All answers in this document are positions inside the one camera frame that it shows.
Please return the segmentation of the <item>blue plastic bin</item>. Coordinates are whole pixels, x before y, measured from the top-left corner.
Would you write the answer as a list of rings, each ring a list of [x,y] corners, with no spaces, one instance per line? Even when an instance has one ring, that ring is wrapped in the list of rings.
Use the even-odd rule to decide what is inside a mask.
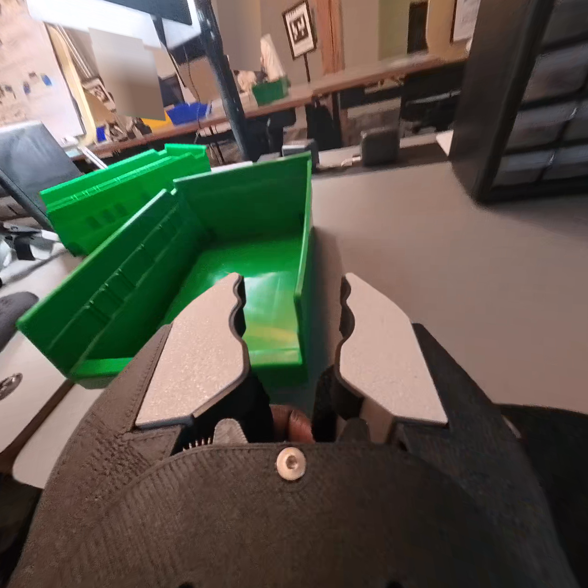
[[[166,110],[166,114],[174,126],[180,126],[205,119],[210,114],[210,110],[211,104],[193,102],[170,107]]]

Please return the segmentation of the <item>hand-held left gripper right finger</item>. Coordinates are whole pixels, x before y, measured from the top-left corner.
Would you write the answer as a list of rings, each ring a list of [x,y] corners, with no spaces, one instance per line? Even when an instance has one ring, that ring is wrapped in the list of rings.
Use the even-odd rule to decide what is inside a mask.
[[[449,424],[415,329],[405,311],[354,273],[341,283],[342,340],[334,375],[359,400],[372,442],[386,443],[398,423]]]

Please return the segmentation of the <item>wooden post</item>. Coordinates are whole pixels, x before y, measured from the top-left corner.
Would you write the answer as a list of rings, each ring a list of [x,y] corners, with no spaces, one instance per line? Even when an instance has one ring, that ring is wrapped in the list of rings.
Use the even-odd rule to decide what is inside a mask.
[[[315,1],[316,28],[324,75],[345,68],[341,1]]]

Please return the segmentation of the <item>rows of small clear drawers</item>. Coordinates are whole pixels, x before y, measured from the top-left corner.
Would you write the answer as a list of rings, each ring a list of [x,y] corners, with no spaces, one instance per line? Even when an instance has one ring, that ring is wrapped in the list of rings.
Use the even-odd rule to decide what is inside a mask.
[[[587,1],[554,1],[493,188],[587,179]]]

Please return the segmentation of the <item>dark cloth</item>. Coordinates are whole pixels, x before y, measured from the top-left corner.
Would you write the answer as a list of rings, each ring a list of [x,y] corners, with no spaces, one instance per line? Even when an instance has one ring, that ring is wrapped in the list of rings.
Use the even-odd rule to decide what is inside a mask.
[[[571,569],[587,587],[587,415],[539,406],[499,409],[518,431]]]

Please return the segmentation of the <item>white wall notice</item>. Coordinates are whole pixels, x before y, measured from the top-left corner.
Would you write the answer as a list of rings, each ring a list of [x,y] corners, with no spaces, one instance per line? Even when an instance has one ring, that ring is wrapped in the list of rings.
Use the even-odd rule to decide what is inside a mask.
[[[467,41],[473,37],[481,1],[455,1],[452,42]]]

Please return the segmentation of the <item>long wooden table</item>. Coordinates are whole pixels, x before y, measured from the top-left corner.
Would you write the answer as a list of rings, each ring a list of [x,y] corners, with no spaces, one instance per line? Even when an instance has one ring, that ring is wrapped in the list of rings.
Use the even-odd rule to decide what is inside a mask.
[[[275,100],[267,105],[246,105],[244,114],[247,119],[285,111],[311,104],[315,99],[332,95],[349,88],[370,85],[387,79],[400,79],[408,74],[431,70],[452,63],[465,62],[467,51],[454,56],[438,56],[435,54],[415,53],[405,57],[387,58],[377,63],[358,66],[336,73],[330,73],[308,84],[293,85],[285,98]],[[213,112],[199,121],[184,123],[179,126],[166,126],[155,133],[124,142],[92,143],[88,147],[96,156],[108,156],[136,146],[147,145],[156,141],[164,141],[177,136],[192,134],[204,128],[214,128],[230,123],[224,110]]]

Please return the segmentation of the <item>black office chair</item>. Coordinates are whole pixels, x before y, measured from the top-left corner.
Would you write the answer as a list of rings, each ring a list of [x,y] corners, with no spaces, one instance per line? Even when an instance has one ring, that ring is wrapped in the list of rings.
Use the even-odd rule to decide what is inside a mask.
[[[1,186],[42,229],[53,231],[40,193],[81,176],[42,122],[1,128]]]
[[[461,65],[409,74],[403,81],[399,118],[406,134],[452,128],[460,98]]]

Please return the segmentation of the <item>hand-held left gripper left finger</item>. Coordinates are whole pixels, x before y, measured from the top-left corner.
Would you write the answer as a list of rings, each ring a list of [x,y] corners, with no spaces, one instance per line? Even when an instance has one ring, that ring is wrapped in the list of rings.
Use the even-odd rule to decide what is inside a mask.
[[[230,273],[172,321],[135,419],[138,429],[189,424],[241,385],[251,363],[243,341],[244,279]]]

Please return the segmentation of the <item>marker sign on stand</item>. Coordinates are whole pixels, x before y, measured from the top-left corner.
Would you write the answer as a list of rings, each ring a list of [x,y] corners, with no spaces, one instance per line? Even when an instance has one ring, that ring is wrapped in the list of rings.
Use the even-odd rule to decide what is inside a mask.
[[[311,71],[308,55],[318,48],[318,38],[313,23],[309,1],[298,1],[282,13],[290,55],[295,61],[302,58],[307,83],[311,83]]]

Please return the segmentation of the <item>green plastic bin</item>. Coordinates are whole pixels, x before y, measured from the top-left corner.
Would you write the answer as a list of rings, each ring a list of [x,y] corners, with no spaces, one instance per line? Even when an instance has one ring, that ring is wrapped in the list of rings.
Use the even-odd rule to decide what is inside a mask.
[[[290,80],[287,76],[272,81],[263,81],[252,86],[257,106],[262,107],[284,99],[289,95]]]
[[[307,155],[173,180],[17,327],[66,378],[101,387],[230,273],[243,277],[253,371],[267,390],[307,382],[312,185]]]
[[[40,192],[53,231],[87,256],[173,181],[210,172],[205,145],[167,143]]]

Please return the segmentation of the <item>black drawer cabinet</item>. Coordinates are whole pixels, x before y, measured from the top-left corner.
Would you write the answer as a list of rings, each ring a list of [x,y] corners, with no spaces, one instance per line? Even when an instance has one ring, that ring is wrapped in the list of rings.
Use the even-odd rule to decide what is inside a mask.
[[[554,1],[481,1],[449,160],[478,203],[587,195],[587,179],[493,188]]]

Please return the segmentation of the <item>black pole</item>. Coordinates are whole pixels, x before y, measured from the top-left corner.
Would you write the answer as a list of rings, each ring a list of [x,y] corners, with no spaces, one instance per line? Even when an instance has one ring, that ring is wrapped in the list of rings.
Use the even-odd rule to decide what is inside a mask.
[[[224,113],[231,125],[233,136],[243,160],[254,160],[254,148],[248,133],[245,112],[239,92],[224,54],[221,32],[210,1],[195,1],[196,15],[201,29],[202,44],[217,80]]]

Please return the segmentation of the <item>black monitor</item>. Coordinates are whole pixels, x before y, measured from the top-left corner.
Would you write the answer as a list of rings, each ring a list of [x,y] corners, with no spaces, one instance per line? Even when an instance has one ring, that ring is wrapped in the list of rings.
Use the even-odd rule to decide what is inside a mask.
[[[160,19],[192,25],[187,1],[108,1],[111,4],[141,11]]]

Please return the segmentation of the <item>grey charger box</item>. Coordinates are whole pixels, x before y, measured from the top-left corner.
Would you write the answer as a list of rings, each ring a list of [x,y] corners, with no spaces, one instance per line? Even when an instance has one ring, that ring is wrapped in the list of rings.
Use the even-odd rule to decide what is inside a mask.
[[[310,153],[312,165],[319,165],[319,148],[315,139],[297,139],[295,141],[284,142],[281,148],[281,157],[294,156],[301,153]]]
[[[360,158],[364,167],[395,163],[399,158],[400,137],[395,126],[365,129],[360,133]]]

